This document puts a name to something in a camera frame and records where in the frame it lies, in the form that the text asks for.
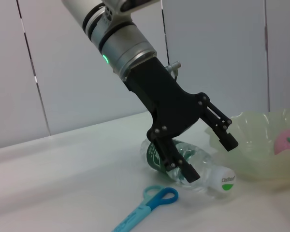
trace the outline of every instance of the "green label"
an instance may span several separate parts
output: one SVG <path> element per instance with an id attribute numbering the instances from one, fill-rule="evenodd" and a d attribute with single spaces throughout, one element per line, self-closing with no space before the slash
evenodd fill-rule
<path id="1" fill-rule="evenodd" d="M 181 141 L 178 141 L 178 140 L 173 140 L 173 142 L 175 145 L 182 143 Z M 162 160 L 158 154 L 158 151 L 156 150 L 155 145 L 153 143 L 151 143 L 149 145 L 146 157 L 147 157 L 147 162 L 148 162 L 150 167 L 152 167 L 153 169 L 155 169 L 159 172 L 166 173 L 165 166 L 163 165 L 163 162 L 162 162 Z"/>
<path id="2" fill-rule="evenodd" d="M 222 188 L 223 188 L 223 190 L 225 190 L 225 191 L 229 191 L 230 189 L 232 189 L 233 185 L 234 185 L 234 184 L 224 184 L 224 185 L 222 186 Z"/>

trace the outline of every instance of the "bottle cap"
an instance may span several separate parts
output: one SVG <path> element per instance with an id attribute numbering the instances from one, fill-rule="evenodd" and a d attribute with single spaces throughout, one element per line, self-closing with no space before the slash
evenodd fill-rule
<path id="1" fill-rule="evenodd" d="M 228 193 L 236 182 L 236 175 L 233 170 L 223 166 L 216 166 L 209 176 L 208 186 L 221 193 Z"/>

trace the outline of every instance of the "white table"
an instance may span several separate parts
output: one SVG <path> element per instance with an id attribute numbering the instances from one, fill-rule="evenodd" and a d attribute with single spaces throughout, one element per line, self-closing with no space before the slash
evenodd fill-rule
<path id="1" fill-rule="evenodd" d="M 238 181 L 230 201 L 173 185 L 141 162 L 149 113 L 0 149 L 0 232 L 110 232 L 153 184 L 179 200 L 157 208 L 134 232 L 290 232 L 290 189 Z M 214 152 L 206 125 L 180 137 Z"/>

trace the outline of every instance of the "scissors handle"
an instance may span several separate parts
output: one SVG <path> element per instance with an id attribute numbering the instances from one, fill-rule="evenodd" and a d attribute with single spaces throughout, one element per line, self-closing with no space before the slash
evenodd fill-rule
<path id="1" fill-rule="evenodd" d="M 163 199 L 168 193 L 174 194 L 172 198 Z M 146 205 L 153 211 L 159 205 L 172 204 L 178 200 L 178 192 L 174 188 L 164 188 L 156 196 L 154 196 Z"/>
<path id="2" fill-rule="evenodd" d="M 151 208 L 140 205 L 126 217 L 112 232 L 129 232 L 151 213 Z"/>
<path id="3" fill-rule="evenodd" d="M 146 205 L 151 199 L 153 199 L 164 188 L 165 186 L 162 186 L 162 185 L 153 185 L 153 186 L 147 187 L 143 192 L 144 200 L 141 204 Z M 149 194 L 149 192 L 152 190 L 155 192 L 153 195 Z"/>

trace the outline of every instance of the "bottle label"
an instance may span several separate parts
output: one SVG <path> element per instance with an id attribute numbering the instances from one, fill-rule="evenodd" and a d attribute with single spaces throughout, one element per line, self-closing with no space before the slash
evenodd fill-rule
<path id="1" fill-rule="evenodd" d="M 173 142 L 175 145 L 182 143 L 181 141 L 178 140 L 174 140 Z M 166 173 L 166 169 L 165 166 L 163 165 L 163 162 L 158 154 L 158 151 L 155 148 L 155 145 L 153 143 L 151 143 L 148 146 L 148 150 L 147 150 L 147 162 L 149 164 L 150 167 L 152 167 L 153 169 L 159 171 L 159 172 L 163 172 Z"/>
<path id="2" fill-rule="evenodd" d="M 233 171 L 231 171 L 230 174 L 226 174 L 221 180 L 221 186 L 223 190 L 229 191 L 230 189 L 232 189 L 235 183 L 235 179 L 236 175 Z"/>

